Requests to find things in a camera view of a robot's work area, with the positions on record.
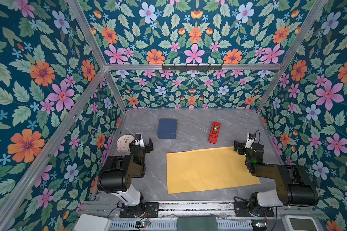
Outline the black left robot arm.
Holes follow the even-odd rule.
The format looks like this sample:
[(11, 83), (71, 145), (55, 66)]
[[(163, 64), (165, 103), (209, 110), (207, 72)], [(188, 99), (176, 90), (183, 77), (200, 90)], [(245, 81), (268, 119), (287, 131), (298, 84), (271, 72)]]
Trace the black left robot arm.
[(99, 191), (117, 196), (124, 206), (143, 205), (143, 195), (132, 185), (133, 178), (143, 178), (146, 172), (145, 157), (154, 150), (152, 139), (144, 143), (142, 135), (123, 135), (117, 142), (117, 151), (125, 156), (110, 156), (102, 167), (97, 187)]

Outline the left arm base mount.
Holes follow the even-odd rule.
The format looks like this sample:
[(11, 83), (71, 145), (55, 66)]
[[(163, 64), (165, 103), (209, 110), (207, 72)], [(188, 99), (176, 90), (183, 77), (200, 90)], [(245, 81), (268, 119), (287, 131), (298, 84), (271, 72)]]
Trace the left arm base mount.
[(136, 206), (122, 208), (120, 218), (157, 218), (159, 213), (158, 202), (142, 202)]

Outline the yellow wrapping paper sheet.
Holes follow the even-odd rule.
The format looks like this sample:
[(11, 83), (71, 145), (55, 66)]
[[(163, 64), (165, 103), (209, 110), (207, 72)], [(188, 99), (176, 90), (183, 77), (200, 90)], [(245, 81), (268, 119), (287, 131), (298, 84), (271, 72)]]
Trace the yellow wrapping paper sheet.
[(233, 147), (167, 153), (168, 194), (202, 192), (260, 184)]

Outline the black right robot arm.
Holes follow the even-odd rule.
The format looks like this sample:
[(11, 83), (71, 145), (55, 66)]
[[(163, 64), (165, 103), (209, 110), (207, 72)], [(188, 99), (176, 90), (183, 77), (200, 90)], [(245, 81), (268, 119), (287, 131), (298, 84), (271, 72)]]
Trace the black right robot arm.
[(245, 142), (234, 141), (234, 151), (245, 156), (245, 166), (252, 176), (275, 182), (275, 189), (251, 195), (249, 210), (318, 204), (319, 195), (304, 168), (264, 163), (264, 145), (257, 141), (255, 134), (249, 133)]

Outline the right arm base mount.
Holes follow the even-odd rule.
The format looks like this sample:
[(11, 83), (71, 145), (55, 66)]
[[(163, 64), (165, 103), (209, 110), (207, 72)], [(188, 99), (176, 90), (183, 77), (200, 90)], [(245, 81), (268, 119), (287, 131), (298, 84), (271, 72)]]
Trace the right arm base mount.
[(257, 203), (235, 201), (233, 203), (234, 211), (237, 217), (274, 217), (274, 211), (271, 207), (261, 207)]

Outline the blue gift box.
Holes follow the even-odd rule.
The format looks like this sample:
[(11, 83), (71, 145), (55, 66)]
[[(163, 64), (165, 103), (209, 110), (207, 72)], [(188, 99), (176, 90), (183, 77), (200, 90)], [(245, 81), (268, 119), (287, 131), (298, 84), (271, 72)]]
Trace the blue gift box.
[(177, 120), (162, 118), (159, 120), (157, 136), (159, 139), (176, 139)]

